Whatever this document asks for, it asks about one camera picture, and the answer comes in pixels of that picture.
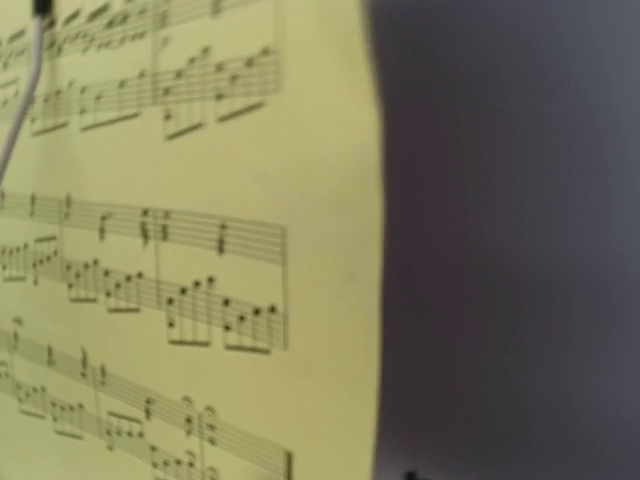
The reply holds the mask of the yellowed sheet music page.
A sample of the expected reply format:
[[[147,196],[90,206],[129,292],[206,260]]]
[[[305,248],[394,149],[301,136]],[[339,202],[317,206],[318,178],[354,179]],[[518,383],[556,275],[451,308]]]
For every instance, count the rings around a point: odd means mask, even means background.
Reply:
[[[363,1],[1,5],[5,479],[369,479]]]

